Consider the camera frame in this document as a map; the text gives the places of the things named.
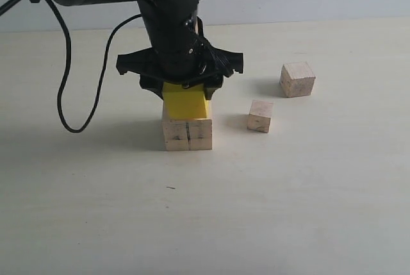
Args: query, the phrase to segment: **white wall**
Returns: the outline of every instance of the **white wall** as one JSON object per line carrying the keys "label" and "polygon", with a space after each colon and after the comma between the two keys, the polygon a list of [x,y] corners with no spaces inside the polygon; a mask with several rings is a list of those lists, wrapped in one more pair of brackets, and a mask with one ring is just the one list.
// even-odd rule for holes
{"label": "white wall", "polygon": [[[61,10],[70,28],[89,29],[112,28],[137,13],[138,7],[126,3]],[[409,16],[410,0],[205,0],[200,13],[206,24]],[[0,31],[56,28],[55,18],[44,3],[30,5],[25,1],[0,18]]]}

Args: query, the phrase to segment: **yellow block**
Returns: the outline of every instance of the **yellow block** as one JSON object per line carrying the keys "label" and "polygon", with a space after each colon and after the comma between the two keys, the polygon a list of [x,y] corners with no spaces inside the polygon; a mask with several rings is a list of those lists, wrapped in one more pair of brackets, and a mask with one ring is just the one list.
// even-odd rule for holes
{"label": "yellow block", "polygon": [[162,96],[171,119],[201,119],[208,117],[208,102],[204,85],[183,89],[181,85],[164,83]]}

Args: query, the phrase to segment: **table surface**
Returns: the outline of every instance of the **table surface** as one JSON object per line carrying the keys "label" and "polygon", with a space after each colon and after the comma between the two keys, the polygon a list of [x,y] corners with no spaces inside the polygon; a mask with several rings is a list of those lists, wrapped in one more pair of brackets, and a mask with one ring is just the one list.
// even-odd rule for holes
{"label": "table surface", "polygon": [[[61,32],[0,34],[0,274],[410,274],[410,19],[206,33],[245,74],[215,94],[214,150],[185,153],[164,152],[160,99],[115,70],[144,29],[114,41],[81,135],[56,112]],[[108,35],[72,33],[73,126]],[[301,61],[315,90],[285,99],[281,66]],[[268,135],[246,130],[253,99],[275,103]]]}

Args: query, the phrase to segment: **black cable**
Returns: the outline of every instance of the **black cable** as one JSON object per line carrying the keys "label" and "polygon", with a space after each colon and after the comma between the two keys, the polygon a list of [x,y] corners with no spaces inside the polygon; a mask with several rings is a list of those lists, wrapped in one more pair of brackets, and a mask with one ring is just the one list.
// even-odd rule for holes
{"label": "black cable", "polygon": [[21,2],[22,0],[8,0],[7,2],[5,2],[5,4],[3,4],[0,7],[0,16],[2,16],[3,14],[5,14],[8,10],[10,10],[11,8],[13,8],[16,4],[18,4],[19,2]]}
{"label": "black cable", "polygon": [[83,132],[87,128],[87,126],[90,124],[90,122],[92,120],[92,117],[94,116],[94,113],[97,109],[100,94],[101,94],[101,87],[103,85],[104,75],[105,75],[105,72],[106,72],[106,69],[107,69],[108,53],[110,51],[110,46],[111,46],[111,43],[112,43],[112,40],[113,40],[115,34],[117,33],[118,30],[120,30],[126,24],[130,23],[131,21],[133,21],[135,19],[140,18],[141,15],[138,14],[138,15],[134,15],[133,17],[130,17],[129,19],[127,19],[124,22],[120,23],[112,31],[110,37],[108,38],[107,45],[106,45],[106,48],[105,48],[104,62],[102,64],[102,71],[101,71],[101,75],[100,75],[99,82],[98,82],[97,93],[95,95],[94,105],[93,105],[93,107],[91,109],[91,112],[90,112],[90,115],[88,116],[88,119],[86,120],[84,125],[82,127],[80,127],[79,129],[73,129],[67,124],[67,121],[65,120],[65,117],[64,117],[63,108],[62,108],[62,97],[63,97],[65,86],[67,84],[67,79],[69,77],[70,70],[71,70],[71,36],[70,36],[70,31],[67,28],[67,25],[65,24],[64,19],[63,19],[61,13],[58,11],[58,9],[57,9],[56,5],[54,4],[54,2],[52,0],[45,0],[45,1],[49,5],[51,11],[53,11],[54,15],[56,16],[57,21],[60,23],[60,26],[63,30],[64,37],[65,37],[65,48],[66,48],[65,70],[64,70],[63,79],[61,81],[61,85],[60,85],[60,87],[58,89],[58,93],[57,93],[58,116],[60,117],[61,123],[63,124],[64,128],[67,131],[69,131],[71,133],[78,134],[78,133]]}

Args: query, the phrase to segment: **wooden cube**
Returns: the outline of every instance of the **wooden cube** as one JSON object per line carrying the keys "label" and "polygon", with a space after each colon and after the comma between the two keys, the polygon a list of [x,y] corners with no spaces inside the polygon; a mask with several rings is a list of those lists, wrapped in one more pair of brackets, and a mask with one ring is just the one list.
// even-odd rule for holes
{"label": "wooden cube", "polygon": [[165,105],[162,111],[162,128],[167,151],[212,150],[212,119],[170,119]]}
{"label": "wooden cube", "polygon": [[316,76],[307,62],[286,63],[282,68],[281,86],[286,97],[310,96]]}
{"label": "wooden cube", "polygon": [[264,101],[253,101],[248,117],[248,129],[269,133],[274,104]]}

